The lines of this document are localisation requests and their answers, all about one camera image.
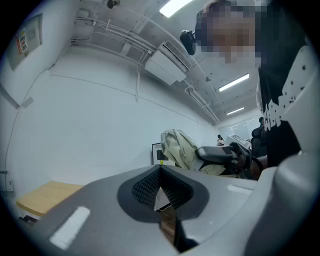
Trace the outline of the black office chair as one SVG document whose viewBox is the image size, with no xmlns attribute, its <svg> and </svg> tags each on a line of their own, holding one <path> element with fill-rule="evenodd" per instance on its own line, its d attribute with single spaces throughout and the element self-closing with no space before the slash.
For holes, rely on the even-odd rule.
<svg viewBox="0 0 320 256">
<path fill-rule="evenodd" d="M 251 147 L 252 155 L 256 158 L 267 155 L 267 143 L 264 127 L 261 125 L 255 128 L 251 133 Z"/>
</svg>

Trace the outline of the black framed white board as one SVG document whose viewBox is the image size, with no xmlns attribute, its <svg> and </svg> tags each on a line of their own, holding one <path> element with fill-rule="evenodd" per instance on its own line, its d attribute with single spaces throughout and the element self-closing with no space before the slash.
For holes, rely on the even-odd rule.
<svg viewBox="0 0 320 256">
<path fill-rule="evenodd" d="M 175 166 L 175 162 L 170 160 L 167 156 L 164 155 L 161 147 L 161 143 L 152 144 L 152 164 L 161 165 L 160 161 L 163 161 L 162 165 Z"/>
</svg>

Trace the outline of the wooden table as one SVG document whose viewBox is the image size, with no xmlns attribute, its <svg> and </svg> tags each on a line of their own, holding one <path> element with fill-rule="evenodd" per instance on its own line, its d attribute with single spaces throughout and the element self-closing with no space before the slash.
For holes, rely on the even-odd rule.
<svg viewBox="0 0 320 256">
<path fill-rule="evenodd" d="M 82 187 L 83 185 L 49 181 L 18 198 L 16 205 L 30 214 L 42 217 Z"/>
</svg>

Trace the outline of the wall poster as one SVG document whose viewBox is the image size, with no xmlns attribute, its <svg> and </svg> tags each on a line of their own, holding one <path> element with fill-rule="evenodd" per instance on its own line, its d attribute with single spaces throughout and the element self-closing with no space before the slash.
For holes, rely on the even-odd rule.
<svg viewBox="0 0 320 256">
<path fill-rule="evenodd" d="M 42 21 L 42 13 L 25 20 L 10 41 L 6 57 L 13 71 L 31 52 L 43 44 Z"/>
</svg>

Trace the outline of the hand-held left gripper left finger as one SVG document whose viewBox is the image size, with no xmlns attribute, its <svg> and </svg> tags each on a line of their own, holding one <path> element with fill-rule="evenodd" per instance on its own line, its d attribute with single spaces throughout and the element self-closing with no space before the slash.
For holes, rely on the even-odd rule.
<svg viewBox="0 0 320 256">
<path fill-rule="evenodd" d="M 178 256 L 154 210 L 158 165 L 83 186 L 46 213 L 33 240 L 45 256 Z"/>
</svg>

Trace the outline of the white wall box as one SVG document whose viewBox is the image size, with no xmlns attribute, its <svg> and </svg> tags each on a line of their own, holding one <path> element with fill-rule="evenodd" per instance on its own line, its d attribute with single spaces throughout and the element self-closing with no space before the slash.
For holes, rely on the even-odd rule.
<svg viewBox="0 0 320 256">
<path fill-rule="evenodd" d="M 10 174 L 6 170 L 0 170 L 0 191 L 1 192 L 13 192 L 13 180 Z"/>
</svg>

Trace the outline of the ceiling light strip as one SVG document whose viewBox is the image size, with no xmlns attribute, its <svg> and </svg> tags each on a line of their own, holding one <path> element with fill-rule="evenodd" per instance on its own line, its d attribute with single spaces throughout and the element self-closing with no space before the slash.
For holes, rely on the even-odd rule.
<svg viewBox="0 0 320 256">
<path fill-rule="evenodd" d="M 170 0 L 159 10 L 159 12 L 165 17 L 170 18 L 173 14 L 192 1 L 193 0 Z"/>
<path fill-rule="evenodd" d="M 247 74 L 241 76 L 240 78 L 235 79 L 235 80 L 227 83 L 226 85 L 223 85 L 218 90 L 219 90 L 219 92 L 223 92 L 223 91 L 225 91 L 225 90 L 227 90 L 227 89 L 229 89 L 229 88 L 231 88 L 231 87 L 233 87 L 233 86 L 235 86 L 235 85 L 237 85 L 237 84 L 239 84 L 249 78 L 250 78 L 250 75 L 247 73 Z"/>
<path fill-rule="evenodd" d="M 233 115 L 233 114 L 235 114 L 235 113 L 237 113 L 237 112 L 240 112 L 240 111 L 242 111 L 242 110 L 244 110 L 244 109 L 245 109 L 244 107 L 241 107 L 241 108 L 238 108 L 238 109 L 235 109 L 235 110 L 233 110 L 233 111 L 228 112 L 226 115 L 227 115 L 227 116 Z"/>
</svg>

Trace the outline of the beige cloth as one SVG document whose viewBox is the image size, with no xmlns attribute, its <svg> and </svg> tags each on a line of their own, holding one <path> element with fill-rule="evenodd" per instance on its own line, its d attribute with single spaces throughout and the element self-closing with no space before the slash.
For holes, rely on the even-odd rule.
<svg viewBox="0 0 320 256">
<path fill-rule="evenodd" d="M 199 147 L 183 131 L 177 129 L 165 130 L 160 139 L 162 153 L 179 167 L 212 176 L 233 176 L 224 173 L 226 168 L 223 165 L 205 164 L 204 161 L 200 160 L 196 156 L 196 150 Z"/>
</svg>

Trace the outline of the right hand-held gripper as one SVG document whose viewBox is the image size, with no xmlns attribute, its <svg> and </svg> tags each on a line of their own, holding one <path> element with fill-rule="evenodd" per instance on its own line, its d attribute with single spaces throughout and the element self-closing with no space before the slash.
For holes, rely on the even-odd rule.
<svg viewBox="0 0 320 256">
<path fill-rule="evenodd" d="M 208 164 L 226 165 L 228 171 L 237 178 L 252 179 L 250 171 L 252 163 L 251 144 L 236 134 L 226 137 L 227 146 L 203 146 L 195 150 L 198 159 Z"/>
</svg>

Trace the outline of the white air conditioner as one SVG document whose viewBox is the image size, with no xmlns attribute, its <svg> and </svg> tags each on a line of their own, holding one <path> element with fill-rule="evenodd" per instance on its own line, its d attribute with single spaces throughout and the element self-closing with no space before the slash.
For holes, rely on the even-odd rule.
<svg viewBox="0 0 320 256">
<path fill-rule="evenodd" d="M 144 68 L 171 86 L 187 78 L 191 64 L 172 42 L 165 40 L 145 62 Z"/>
</svg>

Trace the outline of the white junction box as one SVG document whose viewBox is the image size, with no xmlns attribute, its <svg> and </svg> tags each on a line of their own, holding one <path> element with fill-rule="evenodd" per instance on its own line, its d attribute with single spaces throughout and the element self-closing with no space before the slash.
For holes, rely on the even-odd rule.
<svg viewBox="0 0 320 256">
<path fill-rule="evenodd" d="M 26 109 L 30 104 L 34 102 L 34 99 L 30 96 L 28 99 L 26 99 L 21 106 Z"/>
</svg>

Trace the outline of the bundle of white conduits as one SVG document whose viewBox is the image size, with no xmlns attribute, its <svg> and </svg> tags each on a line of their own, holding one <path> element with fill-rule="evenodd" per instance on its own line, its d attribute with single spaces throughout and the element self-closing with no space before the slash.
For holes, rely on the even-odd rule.
<svg viewBox="0 0 320 256">
<path fill-rule="evenodd" d="M 147 24 L 145 17 L 117 17 L 80 8 L 76 12 L 70 44 L 109 53 L 142 66 L 159 48 L 142 36 Z"/>
</svg>

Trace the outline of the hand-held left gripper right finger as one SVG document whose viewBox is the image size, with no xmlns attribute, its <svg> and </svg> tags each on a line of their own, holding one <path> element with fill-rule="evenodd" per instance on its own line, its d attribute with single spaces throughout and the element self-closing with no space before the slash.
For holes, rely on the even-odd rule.
<svg viewBox="0 0 320 256">
<path fill-rule="evenodd" d="M 260 213 L 259 181 L 171 165 L 161 166 L 160 181 L 176 210 L 174 244 L 161 246 L 160 256 L 245 256 Z"/>
</svg>

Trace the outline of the person's black starred shirt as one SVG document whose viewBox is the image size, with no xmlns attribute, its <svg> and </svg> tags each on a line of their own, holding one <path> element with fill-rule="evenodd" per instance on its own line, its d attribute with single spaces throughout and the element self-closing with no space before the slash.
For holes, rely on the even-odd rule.
<svg viewBox="0 0 320 256">
<path fill-rule="evenodd" d="M 315 148 L 320 132 L 320 60 L 306 35 L 256 39 L 257 106 L 263 114 L 263 168 L 277 167 L 303 149 Z"/>
</svg>

